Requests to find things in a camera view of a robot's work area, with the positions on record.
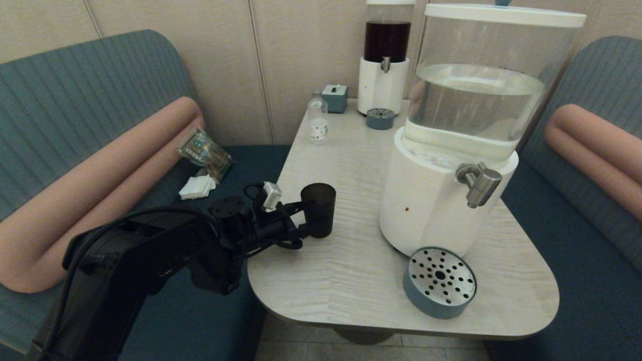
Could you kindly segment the dark smoky plastic cup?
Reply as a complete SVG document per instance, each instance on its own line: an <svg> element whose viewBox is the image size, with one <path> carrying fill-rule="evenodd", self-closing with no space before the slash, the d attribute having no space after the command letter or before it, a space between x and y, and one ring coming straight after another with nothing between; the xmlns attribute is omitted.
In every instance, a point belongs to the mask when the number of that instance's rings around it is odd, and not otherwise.
<svg viewBox="0 0 642 361"><path fill-rule="evenodd" d="M309 184L300 192L305 228L310 236L322 239L333 229L337 192L329 184Z"/></svg>

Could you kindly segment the silver metal dispenser tap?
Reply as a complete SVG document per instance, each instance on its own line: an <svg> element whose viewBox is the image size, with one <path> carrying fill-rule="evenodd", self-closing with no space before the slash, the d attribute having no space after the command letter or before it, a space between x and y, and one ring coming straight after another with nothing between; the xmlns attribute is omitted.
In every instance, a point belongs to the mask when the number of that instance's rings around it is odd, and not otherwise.
<svg viewBox="0 0 642 361"><path fill-rule="evenodd" d="M472 209L486 205L504 178L500 172L488 168L483 162L459 165L455 177L459 183L467 185L467 205Z"/></svg>

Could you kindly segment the clear plastic bottle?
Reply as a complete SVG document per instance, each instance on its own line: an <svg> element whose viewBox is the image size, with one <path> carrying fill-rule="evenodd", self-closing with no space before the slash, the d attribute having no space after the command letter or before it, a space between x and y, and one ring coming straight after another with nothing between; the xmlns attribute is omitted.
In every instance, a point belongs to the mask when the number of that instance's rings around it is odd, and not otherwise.
<svg viewBox="0 0 642 361"><path fill-rule="evenodd" d="M314 144L325 144L328 141L328 104L320 91L312 94L307 105L309 139Z"/></svg>

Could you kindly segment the white folded napkin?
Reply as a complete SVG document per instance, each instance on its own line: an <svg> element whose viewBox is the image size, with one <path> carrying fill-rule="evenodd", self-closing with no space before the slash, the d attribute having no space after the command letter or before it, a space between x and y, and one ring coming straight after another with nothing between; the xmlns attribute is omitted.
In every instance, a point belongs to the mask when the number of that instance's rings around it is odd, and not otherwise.
<svg viewBox="0 0 642 361"><path fill-rule="evenodd" d="M195 176L179 190L179 197L183 201L206 198L214 189L216 182L210 175Z"/></svg>

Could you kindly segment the green snack packet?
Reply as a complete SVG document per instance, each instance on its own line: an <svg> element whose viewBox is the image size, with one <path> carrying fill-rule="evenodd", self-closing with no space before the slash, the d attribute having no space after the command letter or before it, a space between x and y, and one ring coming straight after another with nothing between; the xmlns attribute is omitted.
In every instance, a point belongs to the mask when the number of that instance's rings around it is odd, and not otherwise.
<svg viewBox="0 0 642 361"><path fill-rule="evenodd" d="M191 128L179 142L177 153L201 167L220 184L229 169L235 163L232 156L216 144L211 136L202 128Z"/></svg>

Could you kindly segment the teal tissue box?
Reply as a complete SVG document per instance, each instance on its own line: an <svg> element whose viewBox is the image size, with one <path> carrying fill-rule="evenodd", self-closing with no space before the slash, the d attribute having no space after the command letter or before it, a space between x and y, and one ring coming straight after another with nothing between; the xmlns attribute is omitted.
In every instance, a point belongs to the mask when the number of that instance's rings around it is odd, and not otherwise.
<svg viewBox="0 0 642 361"><path fill-rule="evenodd" d="M347 108L348 85L327 84L323 91L323 100L327 103L328 113L343 114Z"/></svg>

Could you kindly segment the small blue-grey drip tray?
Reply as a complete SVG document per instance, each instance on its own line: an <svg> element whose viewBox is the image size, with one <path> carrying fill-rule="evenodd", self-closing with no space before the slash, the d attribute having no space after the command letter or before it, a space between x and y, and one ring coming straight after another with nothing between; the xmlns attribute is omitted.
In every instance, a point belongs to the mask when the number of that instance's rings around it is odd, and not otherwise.
<svg viewBox="0 0 642 361"><path fill-rule="evenodd" d="M375 130L387 130L394 125L395 112L390 109L371 109L366 113L366 126Z"/></svg>

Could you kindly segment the large white clear water dispenser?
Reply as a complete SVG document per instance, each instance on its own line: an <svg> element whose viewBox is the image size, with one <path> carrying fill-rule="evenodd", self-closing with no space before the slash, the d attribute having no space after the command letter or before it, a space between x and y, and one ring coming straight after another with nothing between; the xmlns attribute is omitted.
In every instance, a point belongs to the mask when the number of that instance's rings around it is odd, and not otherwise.
<svg viewBox="0 0 642 361"><path fill-rule="evenodd" d="M516 148L586 14L493 5L425 7L407 119L394 135L379 226L411 256L440 247L465 256L520 161ZM486 205L467 205L464 163L504 177Z"/></svg>

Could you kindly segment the large blue-grey perforated drip tray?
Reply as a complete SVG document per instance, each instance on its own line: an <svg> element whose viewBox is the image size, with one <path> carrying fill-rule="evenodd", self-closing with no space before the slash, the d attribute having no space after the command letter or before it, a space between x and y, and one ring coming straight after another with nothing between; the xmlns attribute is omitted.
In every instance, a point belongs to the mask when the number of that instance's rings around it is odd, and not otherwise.
<svg viewBox="0 0 642 361"><path fill-rule="evenodd" d="M423 247L409 258L403 289L409 301L433 318L451 319L463 313L477 293L472 268L454 252Z"/></svg>

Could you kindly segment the small white dark-drink dispenser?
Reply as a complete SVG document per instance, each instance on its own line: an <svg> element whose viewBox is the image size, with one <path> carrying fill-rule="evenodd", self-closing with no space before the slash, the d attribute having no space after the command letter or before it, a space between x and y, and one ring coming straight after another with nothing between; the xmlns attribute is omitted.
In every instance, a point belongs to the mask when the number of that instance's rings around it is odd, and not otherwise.
<svg viewBox="0 0 642 361"><path fill-rule="evenodd" d="M358 89L361 114L371 109L401 112L415 4L416 0L366 0L367 22Z"/></svg>

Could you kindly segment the teal upholstered booth bench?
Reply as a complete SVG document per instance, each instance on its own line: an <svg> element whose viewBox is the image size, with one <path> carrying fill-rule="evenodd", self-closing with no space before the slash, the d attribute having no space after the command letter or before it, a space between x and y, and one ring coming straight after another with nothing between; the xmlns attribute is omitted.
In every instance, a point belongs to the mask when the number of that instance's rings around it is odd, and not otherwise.
<svg viewBox="0 0 642 361"><path fill-rule="evenodd" d="M612 35L581 50L520 153L502 199L552 269L559 310L534 336L486 341L493 361L642 361L642 220L547 144L544 130L568 105L640 140L628 150L597 135L601 158L631 160L642 186L642 40Z"/></svg>
<svg viewBox="0 0 642 361"><path fill-rule="evenodd" d="M152 30L0 64L0 222L179 97L197 94L178 51ZM254 361L265 314L246 270L221 296L184 269L147 298L119 361Z"/></svg>

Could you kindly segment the beige table pedestal base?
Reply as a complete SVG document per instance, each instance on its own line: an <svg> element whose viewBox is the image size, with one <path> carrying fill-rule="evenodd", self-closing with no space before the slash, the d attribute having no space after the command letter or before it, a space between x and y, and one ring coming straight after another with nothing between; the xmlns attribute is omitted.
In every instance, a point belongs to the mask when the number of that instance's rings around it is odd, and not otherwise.
<svg viewBox="0 0 642 361"><path fill-rule="evenodd" d="M359 345L376 345L378 343L383 343L394 336L394 333L349 329L344 327L335 327L333 328L333 331L341 338Z"/></svg>

